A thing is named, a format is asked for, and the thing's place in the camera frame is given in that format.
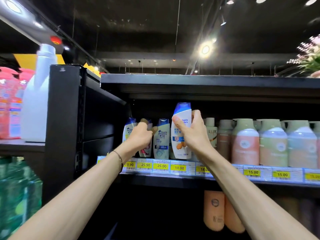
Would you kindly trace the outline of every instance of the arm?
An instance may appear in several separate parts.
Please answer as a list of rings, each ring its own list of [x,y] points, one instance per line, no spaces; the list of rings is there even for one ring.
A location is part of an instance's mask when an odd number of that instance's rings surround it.
[[[138,150],[145,148],[156,127],[147,131],[145,121],[140,122],[130,137],[115,151],[125,164]],[[34,214],[10,240],[78,239],[83,228],[121,170],[115,152],[107,157],[54,197]]]
[[[206,165],[254,240],[318,239],[224,159],[210,144],[199,110],[191,128],[172,118],[186,144]]]

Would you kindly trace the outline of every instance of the person's left arm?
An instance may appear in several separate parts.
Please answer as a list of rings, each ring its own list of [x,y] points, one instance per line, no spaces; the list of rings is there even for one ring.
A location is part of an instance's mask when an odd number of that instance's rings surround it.
[[[123,164],[145,148],[158,130],[154,127],[147,131],[147,121],[141,121],[129,138],[114,150]],[[42,207],[10,240],[78,239],[121,170],[119,156],[114,151]]]

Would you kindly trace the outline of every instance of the person's right hand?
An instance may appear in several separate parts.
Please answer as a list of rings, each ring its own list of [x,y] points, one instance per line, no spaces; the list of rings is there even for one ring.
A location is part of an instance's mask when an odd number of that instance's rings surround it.
[[[183,133],[186,145],[196,154],[202,154],[208,147],[212,148],[208,138],[206,126],[203,123],[199,110],[192,111],[192,124],[187,127],[183,121],[177,116],[172,117],[172,121],[176,127]]]

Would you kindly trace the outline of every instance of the person's right arm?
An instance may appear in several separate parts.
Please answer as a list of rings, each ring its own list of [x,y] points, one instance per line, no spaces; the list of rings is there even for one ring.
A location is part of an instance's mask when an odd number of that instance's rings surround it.
[[[177,116],[172,120],[217,180],[253,240],[318,239],[211,146],[199,110],[193,111],[191,128]]]

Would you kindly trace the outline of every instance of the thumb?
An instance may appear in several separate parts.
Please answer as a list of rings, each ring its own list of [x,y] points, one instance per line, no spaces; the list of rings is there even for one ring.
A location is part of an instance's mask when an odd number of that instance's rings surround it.
[[[187,131],[188,127],[184,124],[184,122],[183,122],[178,116],[174,115],[174,116],[172,117],[172,121],[174,122],[174,124],[176,125],[176,127],[177,127],[180,131],[182,131],[183,134]]]

